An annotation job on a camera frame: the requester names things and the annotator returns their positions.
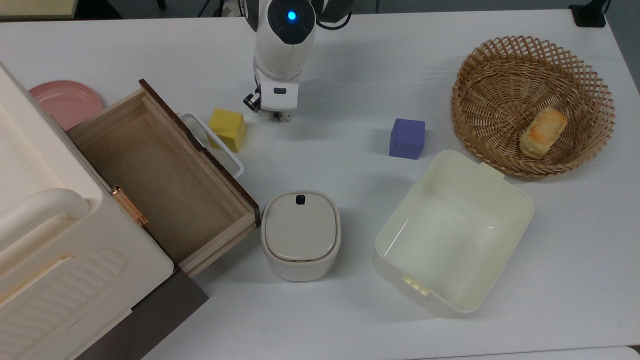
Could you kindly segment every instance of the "pastry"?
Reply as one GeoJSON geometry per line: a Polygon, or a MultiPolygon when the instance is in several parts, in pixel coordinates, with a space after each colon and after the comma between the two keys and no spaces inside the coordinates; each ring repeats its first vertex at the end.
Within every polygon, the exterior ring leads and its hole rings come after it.
{"type": "Polygon", "coordinates": [[[530,158],[540,159],[551,149],[566,127],[560,111],[546,108],[539,112],[520,137],[520,150],[530,158]]]}

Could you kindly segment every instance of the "cube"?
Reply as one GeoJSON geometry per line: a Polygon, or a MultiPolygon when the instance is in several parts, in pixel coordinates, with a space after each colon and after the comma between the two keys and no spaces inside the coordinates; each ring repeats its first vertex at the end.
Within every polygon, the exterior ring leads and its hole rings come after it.
{"type": "MultiPolygon", "coordinates": [[[[211,114],[209,127],[231,151],[240,151],[244,134],[246,134],[246,124],[241,113],[215,108],[211,114]]],[[[220,148],[209,136],[207,137],[211,147],[220,148]]]]}
{"type": "Polygon", "coordinates": [[[391,130],[389,156],[416,160],[424,148],[424,121],[396,119],[391,130]]]}

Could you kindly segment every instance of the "wooden box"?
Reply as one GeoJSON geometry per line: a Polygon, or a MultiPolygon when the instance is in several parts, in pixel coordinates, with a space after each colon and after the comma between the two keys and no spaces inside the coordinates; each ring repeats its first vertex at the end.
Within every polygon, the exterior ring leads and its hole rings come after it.
{"type": "Polygon", "coordinates": [[[140,86],[67,134],[105,187],[122,189],[113,193],[123,208],[193,277],[259,227],[260,211],[147,82],[140,86]]]}

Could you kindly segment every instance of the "white table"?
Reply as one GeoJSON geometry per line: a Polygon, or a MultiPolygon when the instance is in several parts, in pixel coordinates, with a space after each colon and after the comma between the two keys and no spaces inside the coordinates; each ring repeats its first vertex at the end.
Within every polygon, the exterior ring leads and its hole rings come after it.
{"type": "Polygon", "coordinates": [[[519,354],[448,357],[447,360],[638,360],[640,355],[628,347],[584,348],[524,352],[519,354]]]}
{"type": "Polygon", "coordinates": [[[360,15],[319,31],[291,124],[254,115],[255,35],[242,19],[0,24],[0,60],[27,88],[73,79],[105,104],[145,78],[175,110],[244,112],[240,183],[261,205],[280,192],[327,193],[342,248],[323,279],[290,283],[254,233],[196,280],[211,296],[145,357],[415,359],[640,343],[640,97],[611,30],[568,10],[360,15]],[[592,65],[615,99],[610,144],[573,172],[508,177],[536,213],[481,307],[437,318],[379,276],[374,239],[435,154],[469,156],[450,119],[451,86],[485,40],[532,35],[592,65]],[[419,160],[387,156],[396,117],[426,120],[419,160]]]}

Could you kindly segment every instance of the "container handle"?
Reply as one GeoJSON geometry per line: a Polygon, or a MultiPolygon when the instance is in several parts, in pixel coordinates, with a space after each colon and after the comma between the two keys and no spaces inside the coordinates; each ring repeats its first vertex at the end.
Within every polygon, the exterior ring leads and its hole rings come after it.
{"type": "Polygon", "coordinates": [[[406,284],[408,284],[413,289],[415,289],[415,291],[421,293],[422,296],[427,296],[427,295],[429,295],[429,292],[431,292],[431,290],[428,287],[426,287],[423,284],[421,284],[418,280],[416,280],[411,275],[405,275],[402,278],[402,281],[404,281],[406,284]]]}
{"type": "Polygon", "coordinates": [[[495,176],[497,176],[497,177],[499,177],[501,179],[504,179],[504,174],[502,172],[499,172],[498,170],[495,170],[489,164],[481,163],[480,167],[485,169],[485,170],[487,170],[487,171],[489,171],[489,173],[491,173],[491,174],[493,174],[493,175],[495,175],[495,176]]]}
{"type": "Polygon", "coordinates": [[[47,189],[29,195],[0,214],[0,252],[52,217],[65,214],[80,220],[89,210],[89,203],[69,189],[47,189]]]}
{"type": "MultiPolygon", "coordinates": [[[[207,133],[209,138],[213,140],[220,147],[220,149],[226,152],[227,156],[231,158],[231,160],[234,163],[236,163],[236,166],[238,166],[238,171],[235,174],[233,174],[234,179],[237,179],[240,175],[242,175],[242,173],[244,172],[244,166],[242,165],[240,160],[237,158],[236,155],[234,155],[231,149],[229,149],[229,147],[225,143],[223,143],[222,140],[220,140],[218,135],[216,135],[216,133],[214,133],[213,130],[211,130],[211,128],[207,124],[205,124],[204,121],[202,121],[202,119],[198,115],[190,111],[183,111],[182,113],[178,114],[178,117],[180,117],[182,121],[184,121],[184,119],[186,118],[192,118],[196,120],[196,123],[204,130],[205,133],[207,133]]],[[[197,137],[196,137],[196,140],[198,140],[198,142],[200,143],[200,145],[202,145],[202,147],[207,147],[197,137]]]]}

